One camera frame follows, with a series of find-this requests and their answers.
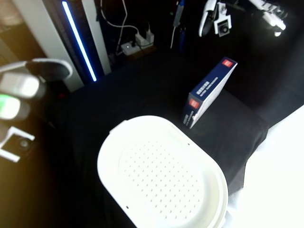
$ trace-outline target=blue light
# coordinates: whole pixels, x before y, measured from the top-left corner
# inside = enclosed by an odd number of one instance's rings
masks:
[[[94,71],[93,71],[93,69],[92,69],[90,60],[89,60],[89,58],[87,57],[86,50],[85,50],[84,45],[82,44],[82,41],[81,41],[81,39],[80,39],[79,33],[78,33],[78,31],[77,31],[76,25],[75,25],[75,23],[74,23],[74,20],[73,20],[71,11],[70,11],[70,9],[69,9],[69,7],[68,7],[68,5],[67,5],[67,2],[66,2],[66,1],[63,1],[63,2],[62,2],[62,5],[63,5],[63,8],[65,9],[65,12],[66,12],[68,21],[70,22],[70,25],[71,25],[71,27],[72,27],[73,33],[74,33],[75,38],[76,38],[76,40],[77,40],[77,43],[78,43],[78,45],[79,45],[79,47],[80,47],[81,53],[82,53],[82,55],[83,55],[83,57],[84,57],[84,59],[85,59],[86,65],[87,65],[87,67],[89,68],[89,71],[90,71],[90,73],[91,73],[92,79],[93,79],[93,81],[96,81],[96,76],[95,76]]]

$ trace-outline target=red logo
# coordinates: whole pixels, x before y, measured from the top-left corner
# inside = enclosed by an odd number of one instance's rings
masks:
[[[189,104],[190,104],[193,108],[195,108],[195,109],[197,109],[197,108],[199,107],[199,105],[200,105],[199,102],[197,102],[197,101],[194,100],[193,98],[190,99]]]
[[[233,63],[230,62],[229,60],[225,59],[224,62],[222,62],[222,64],[227,66],[227,67],[231,67]]]

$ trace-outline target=white plastic basket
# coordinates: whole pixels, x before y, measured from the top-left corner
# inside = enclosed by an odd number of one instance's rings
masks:
[[[166,119],[115,127],[97,161],[99,178],[137,228],[219,228],[228,188],[216,162]]]

